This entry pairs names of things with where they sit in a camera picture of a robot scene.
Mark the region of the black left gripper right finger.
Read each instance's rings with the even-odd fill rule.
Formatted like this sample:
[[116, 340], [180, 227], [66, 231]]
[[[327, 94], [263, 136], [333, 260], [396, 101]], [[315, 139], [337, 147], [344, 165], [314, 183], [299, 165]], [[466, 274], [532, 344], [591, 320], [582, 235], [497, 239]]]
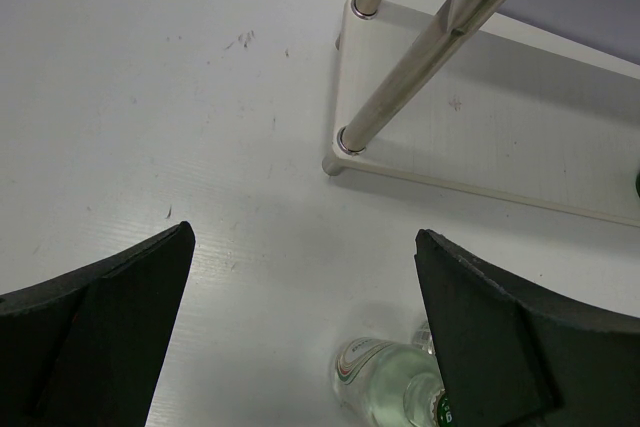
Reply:
[[636, 426], [639, 320], [421, 230], [416, 269], [458, 426]]

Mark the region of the clear glass soda bottle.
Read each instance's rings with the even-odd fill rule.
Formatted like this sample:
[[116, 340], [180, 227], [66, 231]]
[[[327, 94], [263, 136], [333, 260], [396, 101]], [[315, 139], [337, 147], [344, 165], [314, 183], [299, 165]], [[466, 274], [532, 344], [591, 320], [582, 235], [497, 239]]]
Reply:
[[424, 321], [414, 332], [411, 344], [429, 355], [435, 354], [432, 332], [428, 321]]

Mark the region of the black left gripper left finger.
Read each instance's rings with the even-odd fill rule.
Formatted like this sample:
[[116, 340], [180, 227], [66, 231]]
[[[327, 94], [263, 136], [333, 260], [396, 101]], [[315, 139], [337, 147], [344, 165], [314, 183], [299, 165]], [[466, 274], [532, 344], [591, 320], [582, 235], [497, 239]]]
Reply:
[[2, 294], [2, 425], [145, 425], [194, 249], [181, 222]]

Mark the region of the clear Chang soda bottle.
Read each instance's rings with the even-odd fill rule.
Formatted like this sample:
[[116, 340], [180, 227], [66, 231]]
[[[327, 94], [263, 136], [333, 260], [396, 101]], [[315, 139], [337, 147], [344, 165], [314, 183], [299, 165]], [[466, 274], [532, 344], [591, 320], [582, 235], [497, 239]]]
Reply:
[[333, 389], [363, 426], [454, 426], [436, 357], [370, 337], [345, 343], [332, 366]]

